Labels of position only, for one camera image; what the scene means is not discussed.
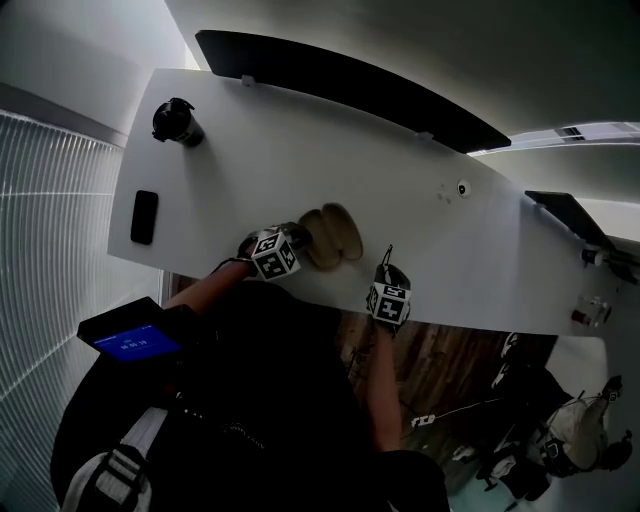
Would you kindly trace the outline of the white window blinds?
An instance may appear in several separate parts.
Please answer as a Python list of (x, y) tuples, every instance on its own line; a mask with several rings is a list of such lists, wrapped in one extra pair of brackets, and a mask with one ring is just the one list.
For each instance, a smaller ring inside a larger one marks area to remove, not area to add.
[(50, 460), (108, 305), (119, 147), (0, 110), (0, 512), (55, 512)]

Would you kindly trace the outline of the brown glasses case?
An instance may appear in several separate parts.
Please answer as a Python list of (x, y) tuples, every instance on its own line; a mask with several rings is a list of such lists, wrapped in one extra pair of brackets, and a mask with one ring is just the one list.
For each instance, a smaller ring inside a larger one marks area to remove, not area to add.
[(363, 256), (357, 225), (342, 205), (327, 203), (303, 214), (298, 223), (311, 235), (305, 250), (318, 269), (332, 270), (342, 260), (357, 261)]

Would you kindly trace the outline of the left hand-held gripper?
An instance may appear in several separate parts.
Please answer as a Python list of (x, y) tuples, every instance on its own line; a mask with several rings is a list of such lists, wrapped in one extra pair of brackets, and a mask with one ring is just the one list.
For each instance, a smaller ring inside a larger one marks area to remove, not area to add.
[(310, 231), (299, 223), (270, 226), (249, 234), (238, 248), (238, 255), (250, 259), (265, 281), (298, 272), (301, 265), (295, 250), (306, 250), (313, 244)]

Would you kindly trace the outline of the black smartphone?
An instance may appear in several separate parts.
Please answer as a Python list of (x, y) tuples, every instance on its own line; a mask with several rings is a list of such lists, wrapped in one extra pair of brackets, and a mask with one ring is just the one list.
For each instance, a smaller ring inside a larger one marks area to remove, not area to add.
[(131, 219), (130, 239), (141, 245), (151, 245), (154, 236), (159, 196), (155, 192), (138, 190)]

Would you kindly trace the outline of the person's black shirt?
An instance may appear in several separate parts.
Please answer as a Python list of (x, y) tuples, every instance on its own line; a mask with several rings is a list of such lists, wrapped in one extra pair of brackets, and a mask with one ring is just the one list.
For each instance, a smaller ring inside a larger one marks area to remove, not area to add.
[(167, 415), (146, 456), (149, 512), (450, 512), (432, 459), (376, 448), (334, 344), (339, 322), (245, 281), (185, 322), (192, 354), (99, 356), (55, 438), (55, 498), (156, 407)]

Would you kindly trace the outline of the person's right forearm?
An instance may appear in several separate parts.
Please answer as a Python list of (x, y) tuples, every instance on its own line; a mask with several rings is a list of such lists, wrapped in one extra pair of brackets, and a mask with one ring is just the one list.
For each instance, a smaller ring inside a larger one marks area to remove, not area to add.
[(372, 341), (366, 388), (372, 439), (379, 452), (397, 451), (401, 442), (402, 414), (396, 382), (393, 338), (385, 327), (375, 322)]

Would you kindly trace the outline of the black device with blue screen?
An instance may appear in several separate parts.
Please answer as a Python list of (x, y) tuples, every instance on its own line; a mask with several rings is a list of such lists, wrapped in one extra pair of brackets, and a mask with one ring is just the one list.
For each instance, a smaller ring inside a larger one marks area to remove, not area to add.
[(143, 297), (82, 321), (77, 337), (122, 363), (178, 353), (181, 344), (167, 329), (166, 311)]

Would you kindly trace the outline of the person's left forearm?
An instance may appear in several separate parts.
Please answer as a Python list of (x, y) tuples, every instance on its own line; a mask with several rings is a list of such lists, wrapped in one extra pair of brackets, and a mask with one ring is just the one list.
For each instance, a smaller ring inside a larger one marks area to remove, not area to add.
[(214, 272), (195, 282), (164, 305), (165, 310), (188, 307), (197, 315), (206, 313), (233, 286), (249, 276), (252, 265), (246, 259), (231, 258), (222, 262)]

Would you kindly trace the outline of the clear small container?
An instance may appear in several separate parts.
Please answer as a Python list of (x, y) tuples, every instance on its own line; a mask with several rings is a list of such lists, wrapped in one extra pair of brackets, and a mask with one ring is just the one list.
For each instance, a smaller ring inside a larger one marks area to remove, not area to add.
[(605, 324), (612, 312), (612, 305), (599, 296), (580, 296), (571, 314), (575, 323), (596, 328)]

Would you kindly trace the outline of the long black desk divider panel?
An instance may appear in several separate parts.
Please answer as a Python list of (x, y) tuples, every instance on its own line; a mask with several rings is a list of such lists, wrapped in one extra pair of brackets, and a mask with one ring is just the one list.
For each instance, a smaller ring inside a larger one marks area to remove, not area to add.
[(295, 41), (201, 30), (196, 41), (211, 72), (253, 78), (345, 105), (432, 139), (459, 153), (505, 148), (511, 140), (443, 96), (381, 67)]

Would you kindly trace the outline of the black tumbler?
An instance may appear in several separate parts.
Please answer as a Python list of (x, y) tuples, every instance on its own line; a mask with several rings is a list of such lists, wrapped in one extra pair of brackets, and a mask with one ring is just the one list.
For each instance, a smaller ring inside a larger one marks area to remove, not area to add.
[(160, 142), (173, 141), (185, 147), (196, 147), (204, 132), (194, 117), (194, 107), (182, 98), (171, 98), (160, 105), (152, 119), (152, 136)]

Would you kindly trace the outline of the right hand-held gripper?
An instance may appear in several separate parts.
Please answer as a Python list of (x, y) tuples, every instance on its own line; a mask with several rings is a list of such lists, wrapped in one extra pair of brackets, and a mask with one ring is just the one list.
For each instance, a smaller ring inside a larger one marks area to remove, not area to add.
[(372, 318), (392, 335), (396, 335), (410, 313), (411, 282), (398, 267), (381, 263), (376, 267), (374, 283), (366, 298)]

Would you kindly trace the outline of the short black desk divider panel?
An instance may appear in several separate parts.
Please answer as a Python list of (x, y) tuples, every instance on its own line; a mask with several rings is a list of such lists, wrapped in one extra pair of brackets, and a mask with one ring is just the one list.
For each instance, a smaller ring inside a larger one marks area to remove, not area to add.
[(526, 190), (525, 195), (587, 244), (608, 250), (614, 248), (604, 231), (571, 194)]

